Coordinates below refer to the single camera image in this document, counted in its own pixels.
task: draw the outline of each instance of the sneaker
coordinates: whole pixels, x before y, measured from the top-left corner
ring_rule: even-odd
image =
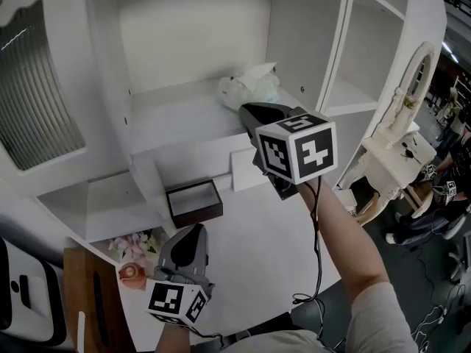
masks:
[[[385,239],[386,239],[386,242],[389,244],[397,244],[396,239],[394,238],[394,234],[391,232],[386,234]]]

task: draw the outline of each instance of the white device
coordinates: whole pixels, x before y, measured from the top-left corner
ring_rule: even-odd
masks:
[[[0,331],[41,346],[73,348],[63,311],[63,270],[0,238]]]
[[[304,113],[256,129],[263,167],[295,185],[337,167],[336,124]]]

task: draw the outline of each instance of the table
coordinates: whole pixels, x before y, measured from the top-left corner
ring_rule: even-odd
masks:
[[[403,143],[419,162],[403,156],[406,152]],[[374,138],[363,140],[361,145],[366,149],[366,153],[345,174],[341,187],[350,188],[354,181],[365,176],[368,183],[379,192],[378,206],[366,221],[369,222],[376,218],[391,200],[399,196],[401,189],[405,189],[417,178],[421,169],[434,159],[436,151],[418,132],[406,135],[390,149],[384,149]],[[370,205],[371,203],[368,203],[359,214],[364,213]]]
[[[196,327],[202,334],[230,335],[291,310],[294,293],[314,293],[317,261],[312,220],[300,195],[282,202],[271,184],[218,191],[224,215],[204,222],[206,276],[216,287]],[[323,291],[340,276],[323,242],[321,253]],[[154,351],[163,324],[144,311],[144,292],[120,282],[119,291],[136,350]],[[191,335],[191,343],[201,341]]]

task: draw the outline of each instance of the person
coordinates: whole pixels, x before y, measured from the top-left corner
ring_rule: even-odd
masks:
[[[436,149],[436,155],[440,159],[445,158],[447,156],[450,147],[455,145],[455,143],[457,143],[461,136],[463,136],[464,134],[468,109],[455,107],[452,109],[452,111],[455,114],[455,118],[451,122],[450,128],[444,134],[442,142]]]
[[[430,207],[419,218],[413,219],[411,214],[396,213],[399,224],[395,232],[386,234],[390,244],[410,244],[423,239],[432,233],[442,234],[447,231],[447,225],[466,213],[471,200],[471,133],[467,133],[450,149],[450,154],[436,168],[438,174],[443,174],[439,185],[454,181],[456,195],[447,205],[442,206],[432,200]]]
[[[317,182],[317,179],[309,182],[312,189],[317,190]],[[312,191],[306,185],[299,185],[298,189],[312,211],[315,202]],[[375,244],[325,183],[319,192],[318,222],[351,304],[347,352],[417,353],[417,345]],[[178,326],[165,325],[156,352],[189,353],[188,333]],[[224,352],[321,353],[331,350],[317,340],[314,332],[300,329],[248,337],[227,347]]]

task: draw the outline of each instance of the electrical cord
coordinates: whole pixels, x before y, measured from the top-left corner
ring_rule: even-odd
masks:
[[[199,333],[196,329],[194,329],[193,327],[192,328],[189,328],[189,330],[191,332],[193,332],[195,335],[198,335],[200,336],[201,338],[219,338],[219,342],[221,343],[221,348],[219,348],[219,350],[223,349],[224,348],[224,341],[222,340],[223,339],[223,335],[221,335],[220,333],[215,333],[214,335],[203,335],[202,333]]]
[[[433,302],[433,294],[435,293],[435,285],[433,284],[433,281],[430,279],[430,277],[428,277],[428,275],[427,275],[427,266],[425,265],[425,262],[420,258],[422,256],[423,252],[424,252],[424,249],[420,246],[416,246],[416,247],[413,247],[411,249],[411,252],[416,251],[416,250],[420,250],[420,253],[417,255],[416,259],[421,262],[422,267],[424,269],[424,277],[427,279],[428,283],[432,287],[432,294],[430,295],[429,302],[432,304],[432,306],[437,307],[437,308],[440,307],[443,310],[443,306]]]
[[[320,190],[321,190],[321,184],[322,184],[322,177],[320,176],[318,178],[317,182],[317,192],[314,191],[311,185],[309,185],[307,182],[304,183],[309,190],[311,190],[312,195],[314,197],[314,208],[312,209],[310,215],[311,219],[314,224],[314,252],[316,253],[317,257],[317,283],[316,283],[316,290],[314,292],[314,295],[309,296],[308,294],[304,293],[295,293],[293,294],[293,304],[302,304],[302,303],[308,303],[312,301],[316,301],[317,307],[319,308],[319,317],[321,320],[321,329],[319,331],[319,334],[317,335],[317,340],[320,340],[322,337],[322,333],[324,331],[324,312],[325,312],[325,306],[322,301],[317,299],[317,296],[319,295],[319,290],[321,287],[321,282],[322,282],[322,256],[321,256],[321,251],[320,251],[320,240],[319,240],[319,224],[317,221],[317,212],[319,209],[319,195],[320,195]]]
[[[416,250],[420,250],[420,253],[417,256],[417,260],[421,262],[422,267],[424,269],[424,277],[427,279],[427,281],[431,284],[431,287],[432,287],[432,294],[430,296],[429,302],[433,305],[433,309],[432,309],[432,311],[429,312],[429,314],[426,315],[426,317],[423,319],[423,321],[420,324],[417,325],[417,328],[411,334],[411,336],[414,338],[415,342],[417,342],[417,338],[419,337],[419,335],[423,336],[423,339],[420,342],[420,344],[417,344],[419,346],[419,352],[420,353],[425,352],[428,349],[428,347],[430,346],[430,341],[429,341],[430,336],[438,328],[438,326],[444,321],[445,316],[448,315],[449,311],[452,309],[453,303],[459,297],[460,290],[464,289],[463,294],[461,295],[461,297],[464,297],[464,294],[466,293],[466,285],[457,284],[457,285],[454,285],[450,289],[450,291],[448,292],[448,296],[447,296],[447,299],[445,301],[445,306],[443,306],[441,304],[435,304],[433,302],[433,293],[435,292],[435,285],[434,285],[433,281],[427,275],[427,266],[426,266],[425,262],[420,258],[420,256],[422,255],[422,253],[424,251],[421,246],[423,246],[427,242],[429,242],[435,235],[440,235],[440,234],[434,233],[434,231],[433,231],[433,216],[432,216],[431,233],[432,233],[432,236],[430,236],[429,239],[427,239],[425,242],[421,243],[420,245],[411,248],[411,252],[414,252]],[[456,287],[458,287],[458,291],[456,292],[455,297],[453,298],[453,300],[450,303],[450,306],[448,307],[448,301],[450,300],[451,293],[453,292],[453,290]],[[438,310],[438,309],[442,309],[442,314],[437,319],[427,322],[427,318],[430,317],[431,315],[433,315],[435,310]],[[427,325],[431,325],[431,324],[434,324],[434,323],[437,323],[437,324],[433,327],[433,329],[429,333],[425,334],[424,332],[421,331],[422,327],[427,326]]]
[[[450,295],[451,295],[452,291],[453,291],[456,287],[458,287],[458,291],[456,292],[455,297],[453,298],[452,302],[450,303],[450,307],[447,307],[448,301],[449,301],[449,299],[450,299]],[[464,294],[466,293],[466,285],[456,284],[456,285],[453,286],[453,287],[450,289],[450,291],[448,292],[447,301],[445,302],[445,309],[446,309],[446,310],[449,310],[449,311],[447,311],[447,314],[446,314],[446,315],[448,315],[448,314],[451,312],[451,309],[452,309],[452,307],[453,307],[453,303],[454,303],[455,300],[458,298],[458,296],[459,296],[459,291],[460,291],[461,289],[463,289],[463,288],[464,288],[464,290],[463,290],[463,294],[461,295],[461,297],[464,297]],[[421,342],[420,345],[419,345],[419,352],[425,352],[425,351],[427,350],[427,348],[430,346],[430,337],[433,335],[433,333],[436,331],[436,329],[438,328],[439,325],[440,325],[440,323],[436,324],[427,334],[425,334],[425,333],[423,333],[423,332],[420,332],[420,331],[417,333],[417,334],[420,333],[421,335],[424,335],[424,338],[423,338],[422,342]]]

